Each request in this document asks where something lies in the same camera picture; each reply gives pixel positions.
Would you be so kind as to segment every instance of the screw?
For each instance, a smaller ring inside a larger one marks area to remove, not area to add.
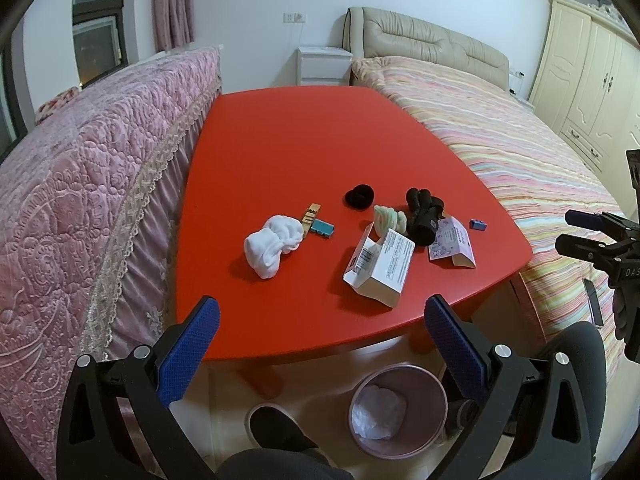
[[[90,355],[87,355],[87,354],[84,354],[84,355],[81,355],[81,356],[78,358],[78,361],[76,361],[76,364],[77,364],[80,368],[84,368],[85,366],[88,366],[90,362],[91,362],[91,356],[90,356]]]
[[[511,357],[511,348],[509,348],[507,345],[498,345],[495,347],[495,353],[500,357]]]
[[[147,345],[140,345],[133,351],[133,357],[136,359],[145,359],[151,354],[151,348]]]
[[[562,352],[558,352],[556,354],[556,361],[558,361],[561,365],[569,364],[569,357],[567,354],[563,354]]]

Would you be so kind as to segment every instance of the curtain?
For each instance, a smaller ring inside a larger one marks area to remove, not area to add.
[[[193,0],[153,0],[158,50],[171,50],[193,41]]]

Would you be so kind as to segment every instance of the striped bedspread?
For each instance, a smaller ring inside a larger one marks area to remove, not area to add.
[[[476,76],[404,57],[357,60],[353,72],[440,138],[527,237],[533,259],[521,277],[532,301],[523,308],[529,310],[526,318],[541,344],[574,322],[590,319],[582,279],[594,282],[605,319],[602,336],[610,377],[623,346],[614,336],[607,275],[559,256],[554,248],[560,233],[609,240],[564,222],[568,209],[622,214],[594,174],[533,113]]]

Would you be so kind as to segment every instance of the red table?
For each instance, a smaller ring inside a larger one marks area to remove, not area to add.
[[[356,294],[342,274],[372,208],[343,202],[369,184],[374,203],[406,208],[411,187],[442,198],[469,231],[476,269],[430,262],[418,248],[398,306]],[[302,218],[311,203],[335,226],[329,239],[309,233],[280,270],[261,280],[242,252],[244,239],[271,216]],[[425,300],[439,293],[468,319],[492,287],[532,257],[522,232],[456,155],[407,113],[373,90],[353,87],[274,88],[218,98],[195,150],[178,238],[177,317],[203,294],[218,300],[220,330],[205,359],[245,370],[349,351],[414,330],[427,345]],[[245,374],[252,380],[251,373]],[[253,384],[274,379],[270,372]],[[262,394],[277,394],[263,384]]]

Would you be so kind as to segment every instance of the beige leather headboard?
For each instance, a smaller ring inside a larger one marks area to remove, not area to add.
[[[389,10],[350,7],[342,47],[354,57],[404,56],[450,66],[509,90],[509,59],[448,28]]]

